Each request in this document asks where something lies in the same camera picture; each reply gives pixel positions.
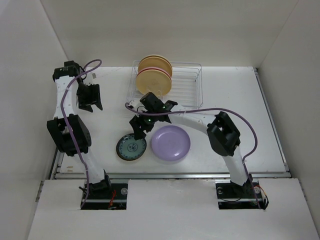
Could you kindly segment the purple plastic plate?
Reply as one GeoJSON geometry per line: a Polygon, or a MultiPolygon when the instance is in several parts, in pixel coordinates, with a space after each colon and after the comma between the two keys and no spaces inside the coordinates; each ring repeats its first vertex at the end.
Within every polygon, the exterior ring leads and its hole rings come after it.
{"type": "Polygon", "coordinates": [[[188,133],[179,126],[166,125],[151,137],[151,149],[156,157],[166,162],[183,159],[191,148],[188,133]]]}

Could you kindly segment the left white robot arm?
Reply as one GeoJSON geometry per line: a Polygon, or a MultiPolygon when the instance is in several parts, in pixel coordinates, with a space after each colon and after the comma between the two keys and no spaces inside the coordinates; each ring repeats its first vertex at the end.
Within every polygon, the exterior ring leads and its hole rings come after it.
{"type": "Polygon", "coordinates": [[[112,192],[110,178],[90,150],[89,129],[77,114],[77,110],[93,112],[92,106],[103,109],[100,86],[93,84],[87,74],[88,70],[73,60],[54,70],[56,108],[46,126],[58,150],[73,158],[86,175],[84,192],[104,199],[112,192]]]}

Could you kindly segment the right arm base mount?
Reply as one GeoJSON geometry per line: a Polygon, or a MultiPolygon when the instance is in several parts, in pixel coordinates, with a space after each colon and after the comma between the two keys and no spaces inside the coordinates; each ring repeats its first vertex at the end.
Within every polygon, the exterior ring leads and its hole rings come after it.
{"type": "Polygon", "coordinates": [[[266,210],[269,206],[269,198],[261,188],[258,181],[253,185],[247,181],[243,186],[232,182],[218,182],[216,195],[220,210],[266,210]]]}

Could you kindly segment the teal patterned small plate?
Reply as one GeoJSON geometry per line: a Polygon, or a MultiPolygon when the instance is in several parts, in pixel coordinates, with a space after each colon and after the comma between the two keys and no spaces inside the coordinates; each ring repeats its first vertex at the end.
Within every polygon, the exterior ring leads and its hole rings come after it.
{"type": "Polygon", "coordinates": [[[135,140],[133,133],[124,135],[116,145],[117,155],[125,161],[135,161],[139,159],[147,149],[147,141],[142,138],[135,140]]]}

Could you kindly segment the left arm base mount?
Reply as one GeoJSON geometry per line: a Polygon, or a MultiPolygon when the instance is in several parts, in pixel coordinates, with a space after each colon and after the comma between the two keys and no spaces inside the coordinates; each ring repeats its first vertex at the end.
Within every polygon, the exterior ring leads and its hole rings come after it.
{"type": "Polygon", "coordinates": [[[126,210],[128,183],[112,183],[112,189],[107,192],[93,194],[90,193],[85,200],[86,191],[83,187],[82,199],[80,203],[81,210],[126,210]]]}

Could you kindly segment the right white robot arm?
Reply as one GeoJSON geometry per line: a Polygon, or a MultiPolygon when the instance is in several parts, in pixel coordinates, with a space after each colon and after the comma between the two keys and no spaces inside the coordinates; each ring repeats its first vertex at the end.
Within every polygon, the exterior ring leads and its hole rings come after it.
{"type": "Polygon", "coordinates": [[[218,114],[209,114],[209,109],[191,110],[172,100],[162,102],[152,92],[127,102],[125,107],[135,114],[129,122],[135,140],[145,139],[156,122],[183,125],[204,133],[212,150],[227,166],[232,193],[243,197],[250,191],[253,180],[241,155],[241,133],[229,117],[230,110],[218,108],[218,114]]]}

